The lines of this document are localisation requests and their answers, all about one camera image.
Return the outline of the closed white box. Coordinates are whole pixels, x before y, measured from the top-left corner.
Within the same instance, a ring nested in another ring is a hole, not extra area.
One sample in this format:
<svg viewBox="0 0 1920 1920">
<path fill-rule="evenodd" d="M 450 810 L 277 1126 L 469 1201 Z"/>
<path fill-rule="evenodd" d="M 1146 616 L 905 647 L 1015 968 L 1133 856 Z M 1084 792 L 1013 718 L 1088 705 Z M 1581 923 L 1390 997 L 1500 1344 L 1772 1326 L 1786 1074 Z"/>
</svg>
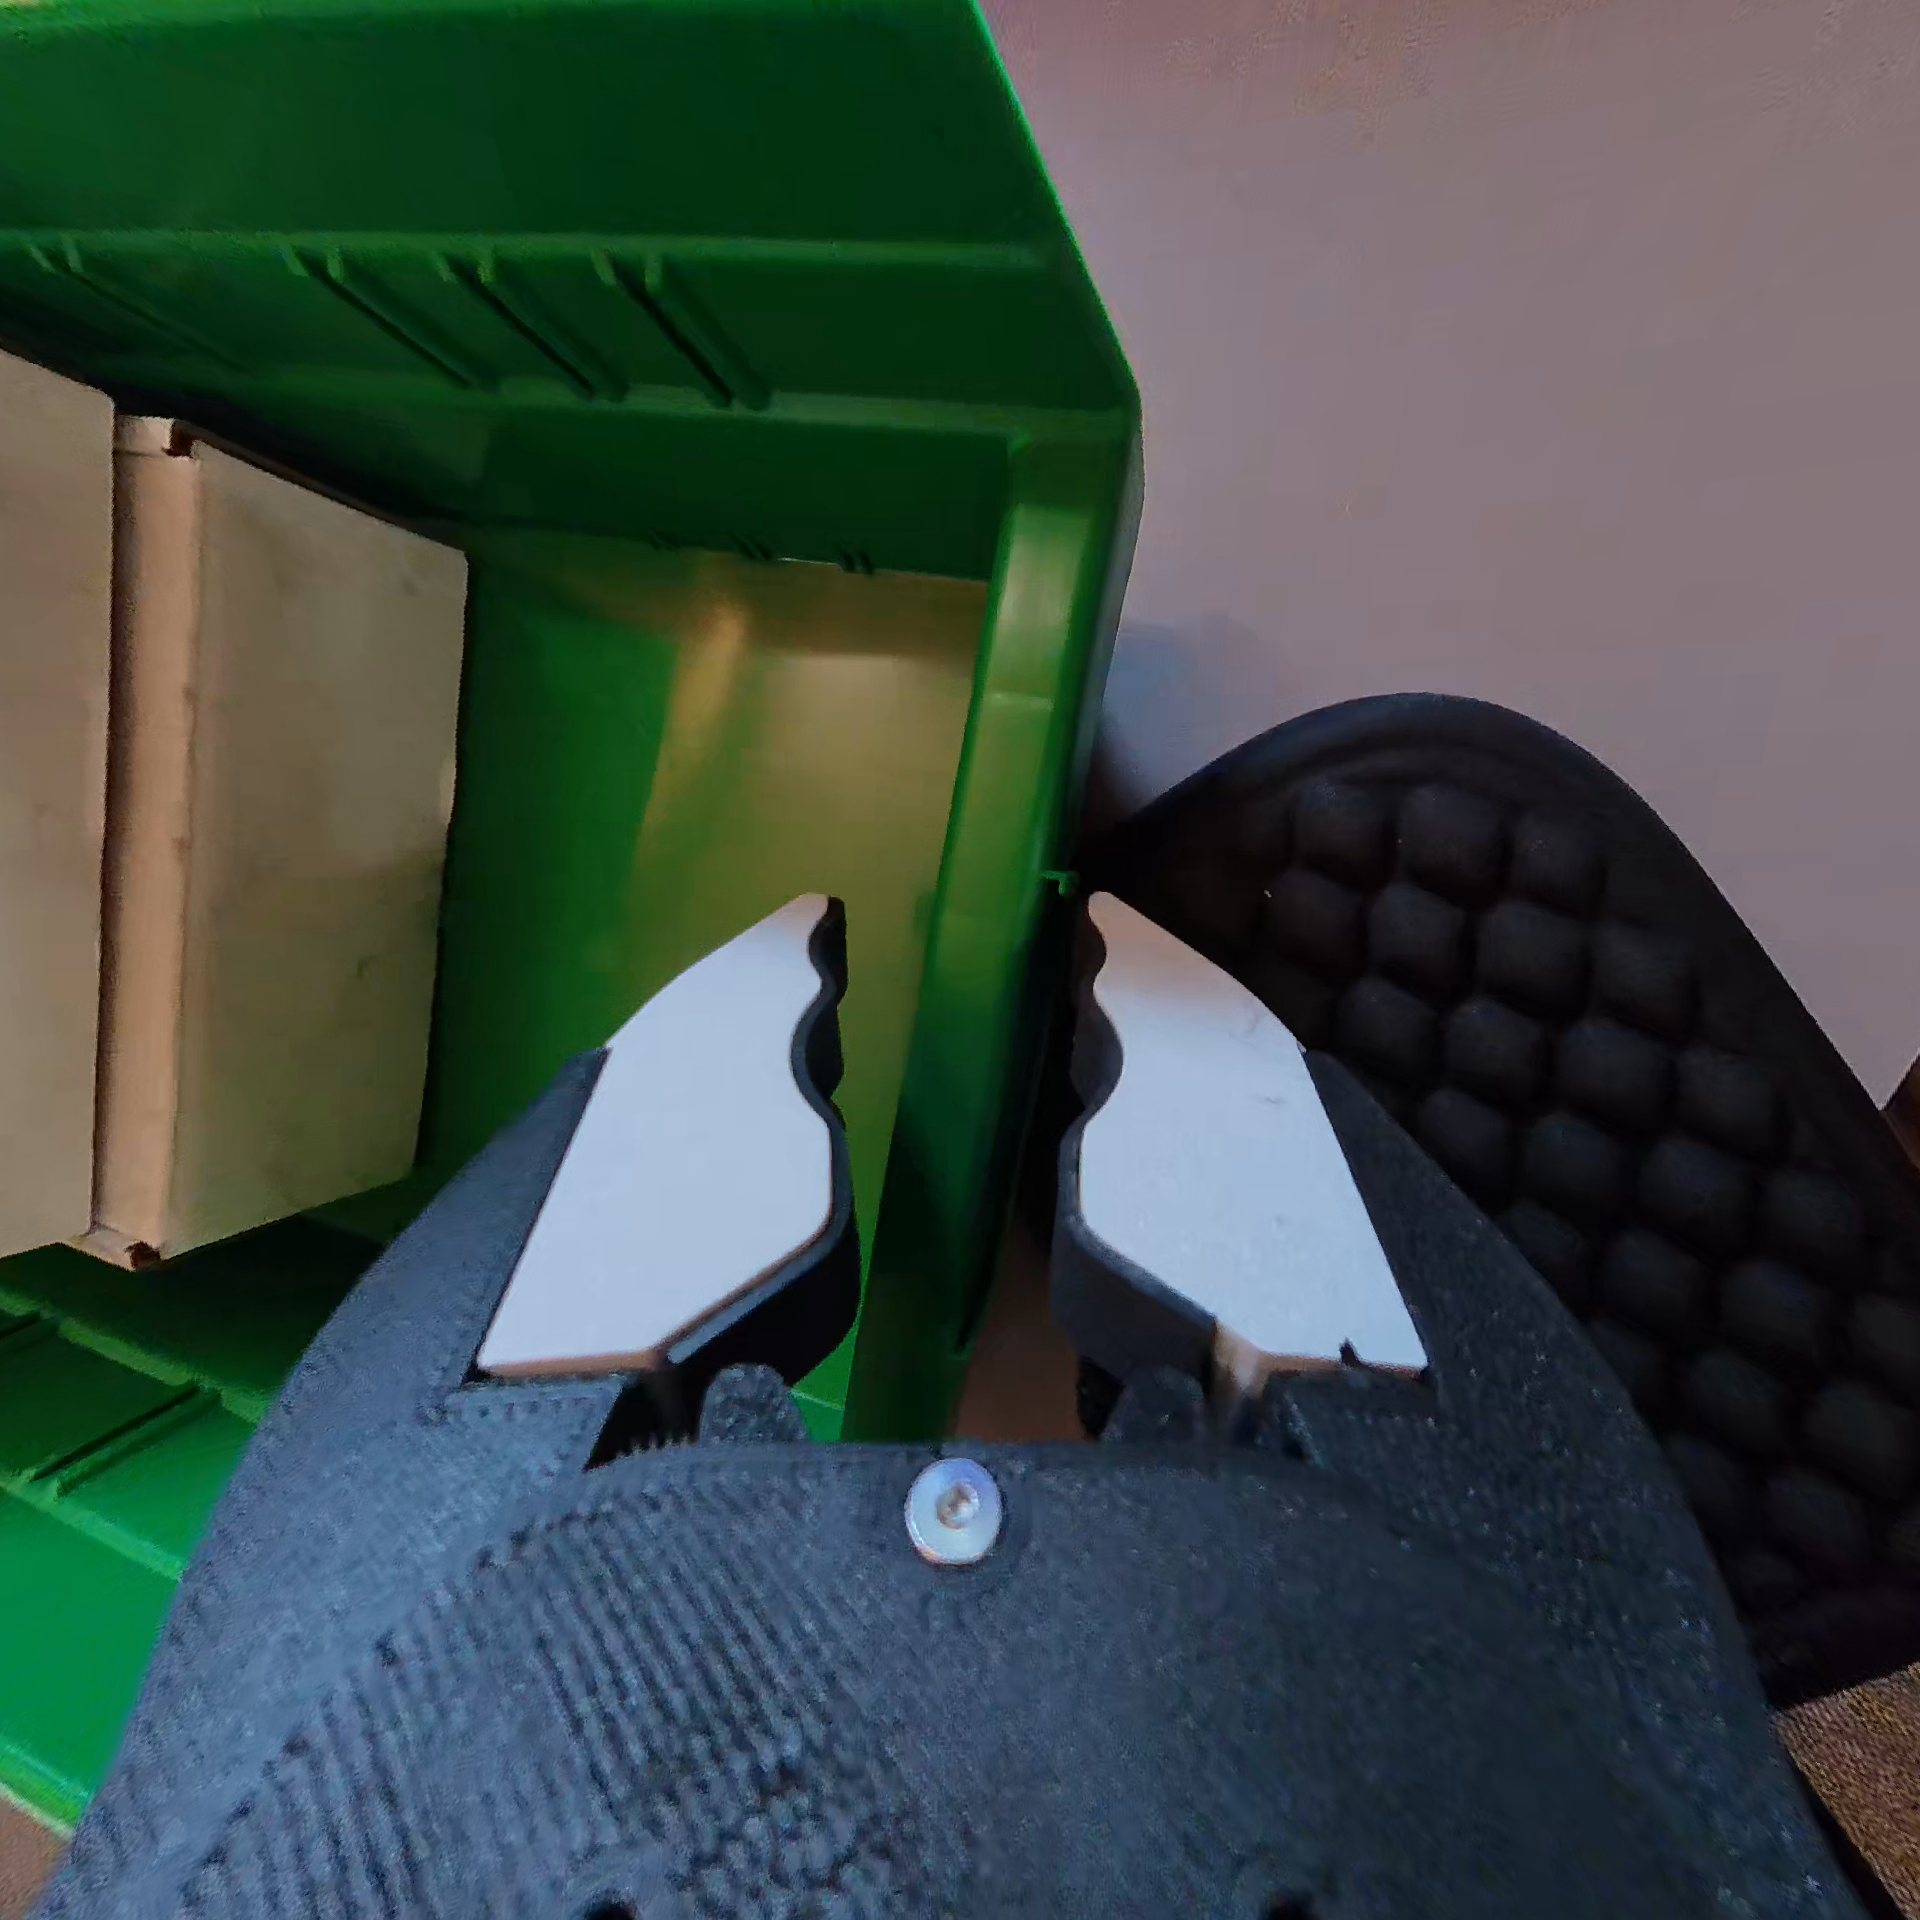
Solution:
<svg viewBox="0 0 1920 1920">
<path fill-rule="evenodd" d="M 2 1256 L 88 1227 L 111 403 L 2 359 Z"/>
</svg>

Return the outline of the green plastic bin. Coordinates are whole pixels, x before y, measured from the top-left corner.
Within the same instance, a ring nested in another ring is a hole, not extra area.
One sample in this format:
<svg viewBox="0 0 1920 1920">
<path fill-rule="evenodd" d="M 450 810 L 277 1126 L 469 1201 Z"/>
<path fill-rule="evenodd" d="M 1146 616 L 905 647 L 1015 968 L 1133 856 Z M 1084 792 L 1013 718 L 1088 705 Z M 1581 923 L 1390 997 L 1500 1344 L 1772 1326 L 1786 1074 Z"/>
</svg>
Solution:
<svg viewBox="0 0 1920 1920">
<path fill-rule="evenodd" d="M 5 346 L 469 559 L 414 1160 L 5 1262 L 5 1806 L 69 1833 L 320 1310 L 798 894 L 871 1294 L 799 1408 L 952 1408 L 1140 410 L 974 5 L 5 5 Z"/>
</svg>

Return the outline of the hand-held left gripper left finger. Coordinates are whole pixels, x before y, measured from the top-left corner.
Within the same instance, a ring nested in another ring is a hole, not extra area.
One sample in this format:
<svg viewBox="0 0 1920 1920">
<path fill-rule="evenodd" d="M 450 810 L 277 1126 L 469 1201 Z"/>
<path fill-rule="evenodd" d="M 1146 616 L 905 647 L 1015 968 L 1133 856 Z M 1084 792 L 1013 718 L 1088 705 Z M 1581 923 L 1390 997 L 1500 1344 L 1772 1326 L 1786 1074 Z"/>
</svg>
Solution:
<svg viewBox="0 0 1920 1920">
<path fill-rule="evenodd" d="M 474 1366 L 801 1382 L 858 1305 L 839 1007 L 847 914 L 796 896 L 614 1032 Z"/>
</svg>

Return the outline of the black honeycomb wrist rest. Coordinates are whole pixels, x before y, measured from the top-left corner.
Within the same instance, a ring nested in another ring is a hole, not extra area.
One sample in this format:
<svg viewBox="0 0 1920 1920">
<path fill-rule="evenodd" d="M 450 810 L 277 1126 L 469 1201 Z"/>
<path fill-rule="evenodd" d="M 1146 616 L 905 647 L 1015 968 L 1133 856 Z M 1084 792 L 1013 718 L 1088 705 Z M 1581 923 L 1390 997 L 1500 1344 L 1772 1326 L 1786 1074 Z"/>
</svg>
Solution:
<svg viewBox="0 0 1920 1920">
<path fill-rule="evenodd" d="M 1081 877 L 1350 1070 L 1589 1326 L 1773 1706 L 1916 1665 L 1916 1166 L 1632 786 L 1518 712 L 1383 695 Z"/>
</svg>

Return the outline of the white cardboard box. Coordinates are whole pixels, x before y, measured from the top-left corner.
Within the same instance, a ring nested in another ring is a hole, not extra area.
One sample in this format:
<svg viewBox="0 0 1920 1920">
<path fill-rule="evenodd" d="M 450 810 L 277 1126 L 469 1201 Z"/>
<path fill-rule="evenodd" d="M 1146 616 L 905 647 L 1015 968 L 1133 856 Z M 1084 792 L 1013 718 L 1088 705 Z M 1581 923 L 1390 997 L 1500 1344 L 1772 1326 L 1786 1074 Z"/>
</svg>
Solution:
<svg viewBox="0 0 1920 1920">
<path fill-rule="evenodd" d="M 469 563 L 118 417 L 92 1221 L 118 1266 L 416 1157 Z"/>
</svg>

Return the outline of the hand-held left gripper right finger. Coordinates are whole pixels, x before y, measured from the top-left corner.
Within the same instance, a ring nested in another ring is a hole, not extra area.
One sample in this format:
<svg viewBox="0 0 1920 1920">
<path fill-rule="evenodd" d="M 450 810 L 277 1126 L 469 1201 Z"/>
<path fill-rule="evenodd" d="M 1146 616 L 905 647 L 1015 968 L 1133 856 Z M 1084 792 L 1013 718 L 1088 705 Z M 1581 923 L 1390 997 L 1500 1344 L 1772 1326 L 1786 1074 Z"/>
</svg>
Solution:
<svg viewBox="0 0 1920 1920">
<path fill-rule="evenodd" d="M 1126 1389 L 1417 1384 L 1429 1354 L 1304 1047 L 1142 910 L 1092 894 L 1076 953 L 1050 1310 Z"/>
</svg>

